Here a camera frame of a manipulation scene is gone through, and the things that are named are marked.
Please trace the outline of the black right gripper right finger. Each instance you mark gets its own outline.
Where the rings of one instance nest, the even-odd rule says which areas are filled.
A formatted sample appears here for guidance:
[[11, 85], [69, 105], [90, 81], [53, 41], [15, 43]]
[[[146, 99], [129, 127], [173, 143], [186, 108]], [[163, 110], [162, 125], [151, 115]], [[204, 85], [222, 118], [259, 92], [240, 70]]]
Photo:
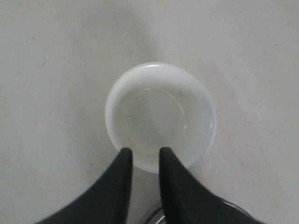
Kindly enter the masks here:
[[168, 224], [259, 223], [206, 189], [169, 147], [159, 151], [159, 185]]

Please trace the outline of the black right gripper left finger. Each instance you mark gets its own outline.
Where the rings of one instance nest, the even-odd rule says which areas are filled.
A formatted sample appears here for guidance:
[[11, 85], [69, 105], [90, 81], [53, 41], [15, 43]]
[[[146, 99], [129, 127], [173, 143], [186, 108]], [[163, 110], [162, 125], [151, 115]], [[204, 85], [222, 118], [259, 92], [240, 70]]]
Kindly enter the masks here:
[[40, 224], [125, 224], [133, 175], [133, 154], [123, 148], [84, 194]]

